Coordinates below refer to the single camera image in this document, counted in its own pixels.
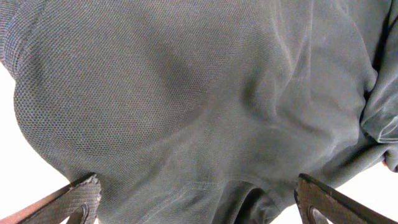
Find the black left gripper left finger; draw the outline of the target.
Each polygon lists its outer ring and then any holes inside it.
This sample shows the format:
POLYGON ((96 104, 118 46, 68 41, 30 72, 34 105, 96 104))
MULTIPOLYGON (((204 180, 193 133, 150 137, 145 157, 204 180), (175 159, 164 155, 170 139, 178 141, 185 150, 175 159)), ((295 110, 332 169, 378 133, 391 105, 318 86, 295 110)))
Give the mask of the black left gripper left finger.
POLYGON ((1 224, 93 224, 101 200, 101 183, 89 173, 19 210, 1 224))

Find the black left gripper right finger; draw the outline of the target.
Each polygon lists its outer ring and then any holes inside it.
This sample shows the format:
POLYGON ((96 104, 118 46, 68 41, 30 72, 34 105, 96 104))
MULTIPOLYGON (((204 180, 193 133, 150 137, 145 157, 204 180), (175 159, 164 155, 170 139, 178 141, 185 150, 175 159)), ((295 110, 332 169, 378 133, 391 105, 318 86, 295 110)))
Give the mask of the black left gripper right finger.
POLYGON ((308 174, 298 176, 294 198, 304 224, 397 224, 308 174))

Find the black polo shirt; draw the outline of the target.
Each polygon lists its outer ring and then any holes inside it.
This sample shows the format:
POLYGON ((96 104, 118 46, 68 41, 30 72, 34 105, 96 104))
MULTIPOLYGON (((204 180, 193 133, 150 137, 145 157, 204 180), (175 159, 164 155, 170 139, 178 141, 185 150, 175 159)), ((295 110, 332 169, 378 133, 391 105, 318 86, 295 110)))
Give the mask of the black polo shirt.
POLYGON ((102 223, 270 223, 397 171, 396 1, 2 1, 18 125, 102 223))

